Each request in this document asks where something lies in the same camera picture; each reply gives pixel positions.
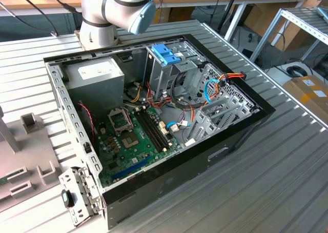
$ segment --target yellow wire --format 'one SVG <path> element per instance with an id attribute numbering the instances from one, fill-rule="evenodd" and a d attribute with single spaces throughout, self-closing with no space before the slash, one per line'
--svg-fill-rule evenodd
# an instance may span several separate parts
<path id="1" fill-rule="evenodd" d="M 139 98 L 140 98 L 140 92 L 141 92 L 141 87 L 139 87 L 138 94 L 137 94 L 136 98 L 131 101 L 131 103 L 135 103 L 135 102 L 137 102 L 139 100 Z"/>

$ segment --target metal shelf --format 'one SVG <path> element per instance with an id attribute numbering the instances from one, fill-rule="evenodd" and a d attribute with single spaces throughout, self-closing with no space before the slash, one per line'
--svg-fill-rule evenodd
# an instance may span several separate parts
<path id="1" fill-rule="evenodd" d="M 291 22 L 306 31 L 307 33 L 309 33 L 310 35 L 314 36 L 316 39 L 318 39 L 318 41 L 316 41 L 314 45 L 305 53 L 302 59 L 305 59 L 308 56 L 308 54 L 315 48 L 319 41 L 328 45 L 328 23 L 323 19 L 322 16 L 318 14 L 316 8 L 302 7 L 280 9 L 270 26 L 268 27 L 260 43 L 256 47 L 255 51 L 253 52 L 250 61 L 254 62 L 259 56 L 261 50 L 265 46 L 266 41 L 268 40 L 271 33 L 274 31 L 282 17 L 284 17 L 287 21 L 281 27 L 279 33 L 284 33 L 285 28 Z M 281 35 L 278 34 L 271 45 L 274 46 L 279 40 L 280 36 Z"/>

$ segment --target metal bracket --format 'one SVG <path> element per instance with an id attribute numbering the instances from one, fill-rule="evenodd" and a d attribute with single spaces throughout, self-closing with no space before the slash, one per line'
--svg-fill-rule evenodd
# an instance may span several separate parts
<path id="1" fill-rule="evenodd" d="M 70 168 L 59 176 L 60 184 L 66 193 L 62 193 L 64 203 L 66 194 L 71 195 L 70 203 L 65 204 L 75 226 L 83 223 L 92 216 L 99 214 L 103 207 L 101 197 L 92 175 L 86 167 Z"/>

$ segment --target ram slot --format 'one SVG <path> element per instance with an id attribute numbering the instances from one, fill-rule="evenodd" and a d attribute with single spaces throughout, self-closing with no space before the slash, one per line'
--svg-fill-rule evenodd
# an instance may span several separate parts
<path id="1" fill-rule="evenodd" d="M 162 136 L 146 112 L 138 113 L 137 120 L 140 122 L 158 152 L 162 152 L 163 148 L 169 148 L 167 140 Z"/>
<path id="2" fill-rule="evenodd" d="M 156 136 L 152 132 L 152 130 L 148 127 L 148 124 L 145 122 L 145 120 L 141 117 L 140 113 L 135 114 L 135 117 L 137 118 L 139 124 L 142 126 L 143 130 L 151 140 L 151 142 L 154 144 L 157 151 L 161 151 L 161 145 L 159 141 L 157 140 Z"/>
<path id="3" fill-rule="evenodd" d="M 148 126 L 154 131 L 155 135 L 157 136 L 157 138 L 159 139 L 159 141 L 162 144 L 162 148 L 164 148 L 164 147 L 169 148 L 169 144 L 168 144 L 167 140 L 164 138 L 164 136 L 159 131 L 159 129 L 156 127 L 156 125 L 153 124 L 153 120 L 150 118 L 150 116 L 146 112 L 144 112 L 144 113 L 142 113 L 142 117 L 145 118 L 145 121 L 146 121 L 146 123 L 148 123 Z"/>

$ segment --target metal table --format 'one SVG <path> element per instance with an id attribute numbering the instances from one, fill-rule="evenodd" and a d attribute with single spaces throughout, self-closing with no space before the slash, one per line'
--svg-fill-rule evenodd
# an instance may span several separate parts
<path id="1" fill-rule="evenodd" d="M 324 232 L 328 226 L 328 133 L 280 86 L 198 21 L 119 30 L 125 44 L 191 33 L 277 110 L 242 148 L 112 232 Z M 68 141 L 42 57 L 81 51 L 77 38 L 0 46 L 0 103 L 6 122 L 33 111 L 44 119 L 63 170 L 79 162 Z M 100 216 L 74 229 L 56 186 L 0 213 L 3 232 L 106 232 Z"/>
<path id="2" fill-rule="evenodd" d="M 272 31 L 275 30 L 282 17 L 286 19 L 286 22 L 278 33 L 284 33 L 287 25 L 292 22 L 317 39 L 309 48 L 309 50 L 303 55 L 302 60 L 306 59 L 306 57 L 313 51 L 313 49 L 319 44 L 320 41 L 328 45 L 328 23 L 318 14 L 316 8 L 303 7 L 280 9 L 268 27 L 267 31 L 265 32 L 263 38 L 257 45 L 250 58 L 250 61 L 254 62 L 259 56 Z M 280 36 L 280 34 L 276 35 L 275 39 L 271 43 L 272 46 L 277 43 Z"/>

